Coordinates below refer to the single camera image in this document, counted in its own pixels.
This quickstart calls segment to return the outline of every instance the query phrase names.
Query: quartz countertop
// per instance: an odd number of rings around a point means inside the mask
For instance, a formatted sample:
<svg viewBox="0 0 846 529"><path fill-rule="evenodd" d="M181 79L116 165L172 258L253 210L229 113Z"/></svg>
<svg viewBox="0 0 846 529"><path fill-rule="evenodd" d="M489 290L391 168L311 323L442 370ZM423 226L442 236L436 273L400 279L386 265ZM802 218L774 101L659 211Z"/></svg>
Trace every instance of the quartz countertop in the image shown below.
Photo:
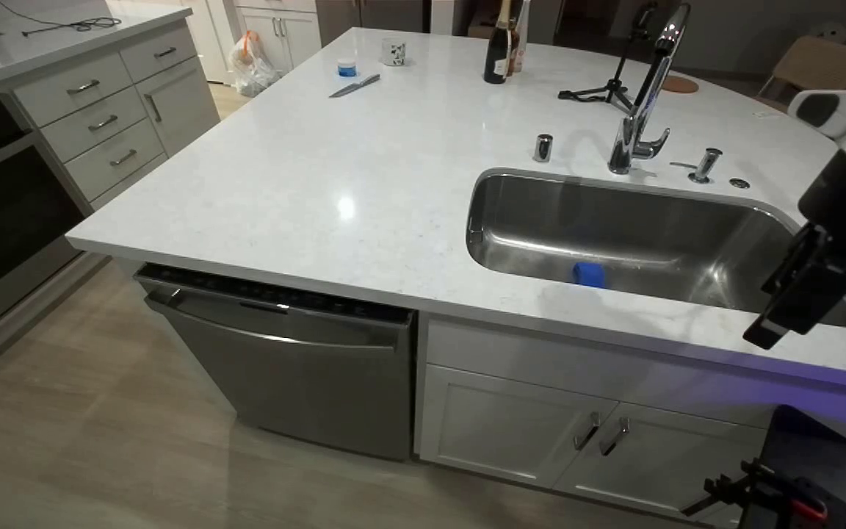
<svg viewBox="0 0 846 529"><path fill-rule="evenodd" d="M404 41L410 66L380 68L380 38ZM328 101L344 85L338 58L380 83ZM464 245L486 168L761 199L802 224L796 199L833 155L827 139L695 79L695 95L657 98L646 139L668 127L664 152L615 177L605 161L618 113L555 98L601 85L615 58L530 43L526 71L504 85L482 83L482 63L479 38L348 30L66 237L126 262L846 384L846 330L815 326L756 349L739 337L749 311L495 273ZM643 74L630 63L624 85ZM530 161L536 132L555 136L545 165ZM668 161L695 161L708 145L723 151L715 180L692 185Z"/></svg>
<svg viewBox="0 0 846 529"><path fill-rule="evenodd" d="M43 71L56 63L107 46L115 41L135 38L147 30L181 20L188 14L189 13L181 5L122 5L122 10L104 10L104 13L63 10L57 20L116 18L119 23L107 30L94 26L88 32L51 30L51 32L19 36L22 30L41 30L43 23L0 13L0 83Z"/></svg>

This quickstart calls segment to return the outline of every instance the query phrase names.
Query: cabinet drawer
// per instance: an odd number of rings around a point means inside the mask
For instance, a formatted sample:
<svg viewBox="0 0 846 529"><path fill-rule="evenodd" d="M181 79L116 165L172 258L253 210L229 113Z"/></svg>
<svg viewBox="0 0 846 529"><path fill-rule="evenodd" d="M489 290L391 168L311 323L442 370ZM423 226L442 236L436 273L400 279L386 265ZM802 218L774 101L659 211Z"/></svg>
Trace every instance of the cabinet drawer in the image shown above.
<svg viewBox="0 0 846 529"><path fill-rule="evenodd" d="M119 182L115 182L112 187L104 187L90 205L103 210L104 202L112 202L116 195L122 195L128 185L135 185L141 177L153 173L157 165L165 161L165 155L150 158L142 168L138 168L135 173L122 177Z"/></svg>
<svg viewBox="0 0 846 529"><path fill-rule="evenodd" d="M128 85L126 68L116 57L100 57L78 68L43 77L38 83L15 89L15 98L38 127L90 107Z"/></svg>
<svg viewBox="0 0 846 529"><path fill-rule="evenodd" d="M423 333L427 365L753 427L773 405L796 405L846 434L840 384L449 317L427 317Z"/></svg>
<svg viewBox="0 0 846 529"><path fill-rule="evenodd" d="M194 41L188 26L175 26L170 32L153 36L122 51L122 63L128 68L132 83L153 77L170 66L194 57Z"/></svg>
<svg viewBox="0 0 846 529"><path fill-rule="evenodd" d="M94 107L43 127L41 136L57 152L57 158L66 161L81 151L104 140L107 136L132 127L141 118L142 107L135 89L126 89L115 98L95 101Z"/></svg>
<svg viewBox="0 0 846 529"><path fill-rule="evenodd" d="M112 185L162 155L162 145L147 120L95 145L94 151L66 161L66 173L88 199L95 199Z"/></svg>
<svg viewBox="0 0 846 529"><path fill-rule="evenodd" d="M281 13L314 13L314 0L235 0L235 5L281 10Z"/></svg>

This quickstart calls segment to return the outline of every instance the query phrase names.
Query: undermount sink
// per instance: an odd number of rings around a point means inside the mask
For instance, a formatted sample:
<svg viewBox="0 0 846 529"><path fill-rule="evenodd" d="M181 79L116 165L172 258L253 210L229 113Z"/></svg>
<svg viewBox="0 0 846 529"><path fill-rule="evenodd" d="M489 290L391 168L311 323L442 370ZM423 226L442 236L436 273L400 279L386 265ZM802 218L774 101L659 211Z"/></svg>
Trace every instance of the undermount sink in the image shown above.
<svg viewBox="0 0 846 529"><path fill-rule="evenodd" d="M793 233L790 218L756 202L486 170L466 249L498 273L574 283L573 268L590 265L611 290L761 311L761 286ZM846 299L823 323L846 326Z"/></svg>

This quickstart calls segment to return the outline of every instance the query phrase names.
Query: dishwasher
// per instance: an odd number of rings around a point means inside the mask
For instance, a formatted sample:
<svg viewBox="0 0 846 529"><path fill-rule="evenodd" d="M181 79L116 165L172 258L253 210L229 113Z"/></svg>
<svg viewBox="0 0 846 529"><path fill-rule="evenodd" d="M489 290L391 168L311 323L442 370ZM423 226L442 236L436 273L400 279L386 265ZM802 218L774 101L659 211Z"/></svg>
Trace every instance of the dishwasher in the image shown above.
<svg viewBox="0 0 846 529"><path fill-rule="evenodd" d="M135 279L238 421L375 459L410 455L414 311L162 265Z"/></svg>

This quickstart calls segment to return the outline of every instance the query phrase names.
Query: cabinet handle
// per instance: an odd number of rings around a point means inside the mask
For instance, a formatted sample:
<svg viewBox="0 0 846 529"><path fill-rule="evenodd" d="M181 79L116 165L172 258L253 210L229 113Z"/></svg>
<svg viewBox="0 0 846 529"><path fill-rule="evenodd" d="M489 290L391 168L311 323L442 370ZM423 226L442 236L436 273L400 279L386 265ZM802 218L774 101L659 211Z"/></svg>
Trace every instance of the cabinet handle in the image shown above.
<svg viewBox="0 0 846 529"><path fill-rule="evenodd" d="M126 161L135 158L135 155L138 155L138 151L128 151L128 152L122 152L119 158L112 158L107 168L119 168L119 165L126 165Z"/></svg>
<svg viewBox="0 0 846 529"><path fill-rule="evenodd" d="M595 439L595 431L599 431L599 415L593 412L586 434L574 434L574 443L573 443L574 453L580 453Z"/></svg>
<svg viewBox="0 0 846 529"><path fill-rule="evenodd" d="M178 46L165 46L162 52L156 52L156 58L165 58L165 57L170 57L170 52L175 52Z"/></svg>
<svg viewBox="0 0 846 529"><path fill-rule="evenodd" d="M147 104L150 104L150 108L153 108L153 118L156 118L156 124L162 124L162 113L157 113L157 107L156 107L156 98L153 98L153 95L147 95Z"/></svg>
<svg viewBox="0 0 846 529"><path fill-rule="evenodd" d="M90 124L88 130L90 130L90 132L100 132L100 130L104 130L104 127L112 127L112 124L116 124L116 120L119 120L116 115L107 115L104 120Z"/></svg>
<svg viewBox="0 0 846 529"><path fill-rule="evenodd" d="M88 83L71 85L66 95L85 95L85 90L94 90L95 85L100 79L88 79Z"/></svg>
<svg viewBox="0 0 846 529"><path fill-rule="evenodd" d="M618 431L611 440L599 443L601 459L608 459L623 443L624 434L629 434L629 421L618 421Z"/></svg>

